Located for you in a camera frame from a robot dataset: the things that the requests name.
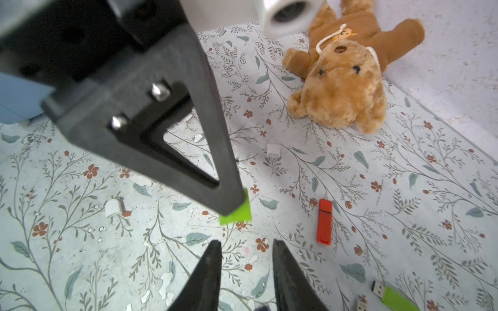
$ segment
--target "brown teddy bear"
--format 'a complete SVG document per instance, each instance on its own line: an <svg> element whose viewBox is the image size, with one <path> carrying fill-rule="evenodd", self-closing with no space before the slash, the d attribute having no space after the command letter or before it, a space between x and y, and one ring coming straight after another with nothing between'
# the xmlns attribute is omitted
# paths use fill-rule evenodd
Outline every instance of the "brown teddy bear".
<svg viewBox="0 0 498 311"><path fill-rule="evenodd" d="M385 120L382 72L424 40L424 28L406 19L392 31L381 31L374 0L341 0L343 17L323 4L308 29L308 53L289 49L284 67L306 79L287 104L294 118L308 116L326 127L354 123L375 133Z"/></svg>

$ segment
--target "floral wallpaper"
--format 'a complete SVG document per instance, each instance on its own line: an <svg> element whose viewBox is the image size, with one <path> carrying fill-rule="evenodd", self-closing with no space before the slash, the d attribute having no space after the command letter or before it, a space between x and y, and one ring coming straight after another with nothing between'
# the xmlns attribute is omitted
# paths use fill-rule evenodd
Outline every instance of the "floral wallpaper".
<svg viewBox="0 0 498 311"><path fill-rule="evenodd" d="M252 221L218 216L154 180L69 144L45 117L0 125L0 310L164 310L212 239L223 250L219 310L276 310L271 248L285 241L332 311L386 310L379 280L420 310L495 310L495 162L385 81L377 135L289 117L302 86L281 61L303 34L257 24L199 34L213 67ZM197 117L165 139L216 175ZM268 143L281 156L266 157ZM107 200L125 211L106 218ZM316 242L333 201L332 245Z"/></svg>

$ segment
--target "teddy bear nose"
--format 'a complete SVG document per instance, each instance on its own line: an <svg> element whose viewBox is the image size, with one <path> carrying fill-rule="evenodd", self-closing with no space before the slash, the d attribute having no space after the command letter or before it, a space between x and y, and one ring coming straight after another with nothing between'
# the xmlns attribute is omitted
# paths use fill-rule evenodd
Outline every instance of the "teddy bear nose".
<svg viewBox="0 0 498 311"><path fill-rule="evenodd" d="M337 54L341 54L341 53L344 53L348 48L345 47L345 46L338 46L336 47L336 49L334 50L334 52L336 52Z"/></svg>

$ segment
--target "green usb flash drive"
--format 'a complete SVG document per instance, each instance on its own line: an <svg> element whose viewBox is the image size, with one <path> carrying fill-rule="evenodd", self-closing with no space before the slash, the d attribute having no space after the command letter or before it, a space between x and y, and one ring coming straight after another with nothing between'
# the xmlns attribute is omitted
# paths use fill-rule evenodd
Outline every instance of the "green usb flash drive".
<svg viewBox="0 0 498 311"><path fill-rule="evenodd" d="M392 311L420 311L411 301L400 295L397 291L375 282L372 285L372 292L380 297L383 304Z"/></svg>

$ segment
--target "metal screw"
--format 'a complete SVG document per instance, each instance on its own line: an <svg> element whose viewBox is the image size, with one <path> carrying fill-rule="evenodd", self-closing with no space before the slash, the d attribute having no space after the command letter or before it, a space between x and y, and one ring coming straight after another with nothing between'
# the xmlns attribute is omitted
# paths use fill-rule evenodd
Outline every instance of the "metal screw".
<svg viewBox="0 0 498 311"><path fill-rule="evenodd" d="M122 115L115 115L111 120L111 128L113 130L119 130L127 124L128 124L128 119L126 119L126 117Z"/></svg>
<svg viewBox="0 0 498 311"><path fill-rule="evenodd" d="M152 96L158 101L162 102L171 95L171 91L163 83L153 83L152 84Z"/></svg>

